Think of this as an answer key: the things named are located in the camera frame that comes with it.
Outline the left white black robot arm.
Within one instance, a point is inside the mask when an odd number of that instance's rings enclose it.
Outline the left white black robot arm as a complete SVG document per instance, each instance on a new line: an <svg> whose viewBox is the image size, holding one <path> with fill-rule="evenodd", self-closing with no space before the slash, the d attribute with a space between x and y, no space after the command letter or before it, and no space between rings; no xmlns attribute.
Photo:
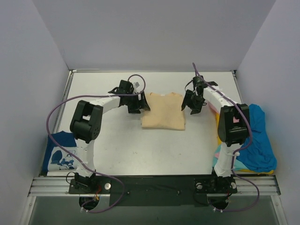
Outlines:
<svg viewBox="0 0 300 225"><path fill-rule="evenodd" d="M100 134L103 115L121 106L126 106L129 114L150 111L145 93L138 82L121 80L119 86L108 94L107 97L92 101L79 101L70 124L70 131L79 150L78 157L81 159L75 174L83 178L79 186L85 193L92 193L97 186L97 182L91 177L96 171L94 143Z"/></svg>

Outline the beige t shirt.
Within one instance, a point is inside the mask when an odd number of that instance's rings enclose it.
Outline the beige t shirt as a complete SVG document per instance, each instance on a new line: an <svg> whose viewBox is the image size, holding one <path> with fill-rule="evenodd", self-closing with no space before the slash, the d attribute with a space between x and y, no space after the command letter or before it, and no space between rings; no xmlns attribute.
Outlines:
<svg viewBox="0 0 300 225"><path fill-rule="evenodd" d="M142 128L185 130L185 113L181 110L183 96L171 92L166 95L146 94L150 111L144 111L141 117Z"/></svg>

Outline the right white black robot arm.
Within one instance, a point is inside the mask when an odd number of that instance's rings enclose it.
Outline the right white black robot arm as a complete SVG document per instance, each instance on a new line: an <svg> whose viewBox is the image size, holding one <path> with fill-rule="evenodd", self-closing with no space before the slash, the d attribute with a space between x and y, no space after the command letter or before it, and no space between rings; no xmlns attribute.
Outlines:
<svg viewBox="0 0 300 225"><path fill-rule="evenodd" d="M220 192L226 187L223 177L232 175L234 160L238 153L231 149L234 144L242 145L250 136L249 107L230 99L216 82L207 82L200 75L190 81L193 89L185 88L185 96L181 105L188 107L191 115L201 112L202 107L209 105L218 115L217 135L221 141L219 157L213 169L216 173L209 181L211 190Z"/></svg>

